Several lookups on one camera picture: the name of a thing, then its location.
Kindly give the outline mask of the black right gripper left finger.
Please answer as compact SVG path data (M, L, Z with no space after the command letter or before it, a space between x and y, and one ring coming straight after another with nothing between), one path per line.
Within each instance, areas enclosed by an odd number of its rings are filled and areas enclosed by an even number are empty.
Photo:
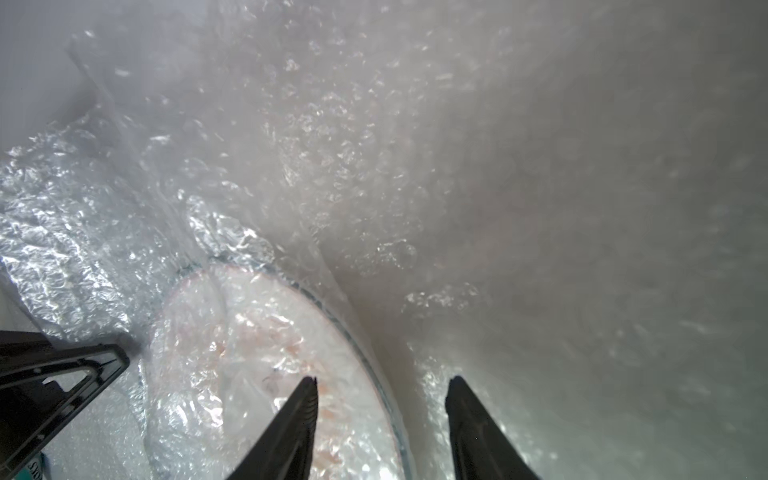
M298 383L229 480L307 480L319 413L317 379Z

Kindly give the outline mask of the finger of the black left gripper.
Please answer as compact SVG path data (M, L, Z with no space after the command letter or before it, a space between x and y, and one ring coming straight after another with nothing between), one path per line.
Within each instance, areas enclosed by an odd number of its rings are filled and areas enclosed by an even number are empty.
M27 467L130 366L117 344L57 349L41 333L1 333L1 475Z

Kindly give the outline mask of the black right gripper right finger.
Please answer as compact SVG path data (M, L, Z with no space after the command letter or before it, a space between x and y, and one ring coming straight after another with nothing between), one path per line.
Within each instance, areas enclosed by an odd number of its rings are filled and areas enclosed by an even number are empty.
M449 381L445 409L456 479L540 479L463 377Z

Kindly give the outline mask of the patterned plate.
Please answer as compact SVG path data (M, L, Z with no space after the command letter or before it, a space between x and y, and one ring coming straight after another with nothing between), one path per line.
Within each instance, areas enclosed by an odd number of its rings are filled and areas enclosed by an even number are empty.
M223 479L300 380L316 379L313 479L411 479L376 363L256 227L257 194L188 127L91 112L1 156L1 271L62 346L115 342L121 474Z

